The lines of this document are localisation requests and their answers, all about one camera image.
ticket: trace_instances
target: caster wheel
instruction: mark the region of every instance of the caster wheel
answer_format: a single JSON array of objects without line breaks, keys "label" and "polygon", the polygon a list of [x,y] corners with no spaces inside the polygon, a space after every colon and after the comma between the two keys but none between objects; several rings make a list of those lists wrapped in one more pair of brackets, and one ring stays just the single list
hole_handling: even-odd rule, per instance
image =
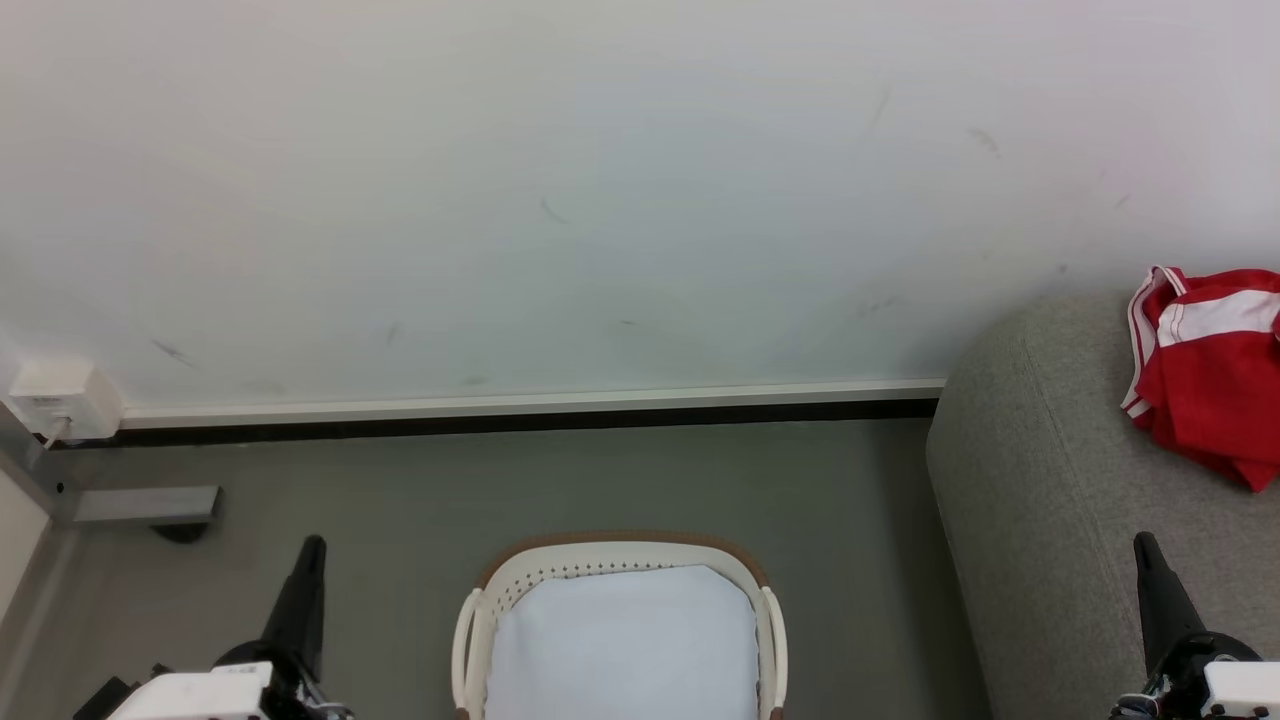
[{"label": "caster wheel", "polygon": [[186,525],[151,525],[155,534],[178,544],[191,544],[204,537],[209,523],[189,523]]}]

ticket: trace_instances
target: wall outlet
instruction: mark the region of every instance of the wall outlet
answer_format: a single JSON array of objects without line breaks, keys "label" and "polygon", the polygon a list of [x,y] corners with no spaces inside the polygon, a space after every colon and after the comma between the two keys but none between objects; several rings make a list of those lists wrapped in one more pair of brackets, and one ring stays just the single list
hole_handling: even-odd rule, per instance
[{"label": "wall outlet", "polygon": [[70,419],[60,439],[109,438],[124,415],[124,402],[111,382],[92,363],[81,359],[23,363],[9,398],[33,433],[49,437],[60,418]]}]

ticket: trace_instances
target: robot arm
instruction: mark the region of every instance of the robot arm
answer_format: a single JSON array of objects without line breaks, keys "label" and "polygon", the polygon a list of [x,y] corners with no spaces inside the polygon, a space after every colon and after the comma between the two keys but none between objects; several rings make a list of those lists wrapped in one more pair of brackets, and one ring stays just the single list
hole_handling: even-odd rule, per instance
[{"label": "robot arm", "polygon": [[145,685],[113,678],[74,720],[355,720],[320,692],[325,542],[311,536],[262,637],[232,648],[209,673],[163,666]]},{"label": "robot arm", "polygon": [[1133,541],[1147,687],[1121,696],[1111,717],[1198,720],[1280,715],[1280,662],[1204,629],[1178,574],[1151,533]]}]

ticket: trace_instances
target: white cable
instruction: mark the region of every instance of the white cable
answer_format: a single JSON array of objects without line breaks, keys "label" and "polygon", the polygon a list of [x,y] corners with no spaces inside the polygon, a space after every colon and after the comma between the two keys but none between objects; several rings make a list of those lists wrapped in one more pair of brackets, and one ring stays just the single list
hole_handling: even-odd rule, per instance
[{"label": "white cable", "polygon": [[69,427],[72,427],[70,418],[58,418],[54,420],[54,432],[49,433],[49,439],[45,441],[45,450],[52,447],[54,443],[67,433],[67,428]]}]

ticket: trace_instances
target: gray floor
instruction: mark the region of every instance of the gray floor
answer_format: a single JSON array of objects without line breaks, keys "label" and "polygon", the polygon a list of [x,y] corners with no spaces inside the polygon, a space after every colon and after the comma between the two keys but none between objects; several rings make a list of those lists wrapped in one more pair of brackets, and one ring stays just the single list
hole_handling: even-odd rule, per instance
[{"label": "gray floor", "polygon": [[224,515],[189,547],[145,528],[84,534],[13,716],[70,717],[110,675],[145,679],[154,662],[207,669],[261,630],[302,538],[320,533],[329,696],[362,720],[448,717],[457,611],[504,546],[654,528],[726,537],[764,565],[787,620],[788,717],[987,717],[927,430],[867,420],[65,454],[97,487],[221,484]]}]

